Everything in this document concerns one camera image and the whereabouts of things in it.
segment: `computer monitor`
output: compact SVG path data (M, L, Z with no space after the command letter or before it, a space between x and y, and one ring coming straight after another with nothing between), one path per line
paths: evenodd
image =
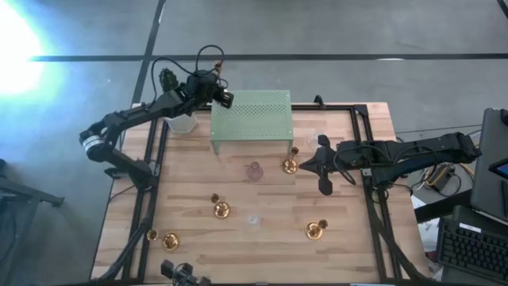
M508 180L508 158L493 163L489 170Z

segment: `laptop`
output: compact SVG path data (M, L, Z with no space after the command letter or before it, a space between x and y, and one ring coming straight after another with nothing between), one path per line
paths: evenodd
M508 184L508 125L502 121L501 115L501 110L492 108L483 113L479 143L482 156L476 160L471 206L477 213L508 225L508 198L505 195Z

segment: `concrete floor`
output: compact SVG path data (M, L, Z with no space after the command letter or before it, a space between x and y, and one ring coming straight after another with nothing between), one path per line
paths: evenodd
M146 51L194 55L219 44L238 55L508 52L508 19L495 0L167 1L147 50L162 1L0 2L10 7L0 9L10 13L9 29L0 28L0 157L24 184L66 197L60 209L41 205L12 285L89 278L112 180L106 165L86 158L78 134L127 108L138 81L137 96L152 98L149 78L138 80ZM56 62L8 65L26 55ZM296 102L316 94L389 102L404 140L474 131L483 109L508 107L506 75L507 60L230 61L224 70L230 90L289 89ZM433 195L417 193L426 202L439 199Z

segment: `black floor stripe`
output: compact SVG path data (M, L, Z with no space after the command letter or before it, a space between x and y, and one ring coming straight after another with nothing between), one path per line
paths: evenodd
M150 66L150 56L153 54L153 48L156 45L157 33L159 32L160 19L166 0L159 0L157 4L156 14L153 18L152 30L150 31L150 37L148 37L148 43L146 50L144 51L144 59L141 64L140 74L137 77L136 88L134 89L133 100L131 103L137 103L141 100L143 94L144 81L148 74L148 67Z
M155 38L150 38L150 46L147 52L153 52ZM163 55L178 61L195 61L196 55ZM118 62L118 61L141 61L147 68L150 60L156 59L157 55L147 56L33 56L29 60L36 62ZM204 55L200 60L218 60L219 55ZM225 55L226 60L231 61L270 61L270 60L508 60L508 53L465 53L465 54L258 54L258 55Z
M506 7L506 3L504 0L497 0L499 7L501 7L502 12L505 14L506 18L508 19L508 7Z
M194 61L196 55L163 55L180 61ZM204 55L200 60L218 60L219 55ZM508 53L434 53L434 54L259 54L225 55L225 60L508 60Z
M35 62L116 62L142 61L146 56L33 56L29 60Z

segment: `black clamp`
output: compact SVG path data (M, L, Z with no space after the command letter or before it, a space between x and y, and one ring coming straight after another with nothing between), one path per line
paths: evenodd
M326 109L326 105L323 102L323 98L320 95L316 95L316 97L314 98L314 103L319 104L319 108L321 110L325 110Z
M206 277L198 282L198 279L192 275L193 267L188 263L182 263L182 268L173 265L169 260L164 260L160 265L160 274L173 281L174 286L210 286L212 282Z

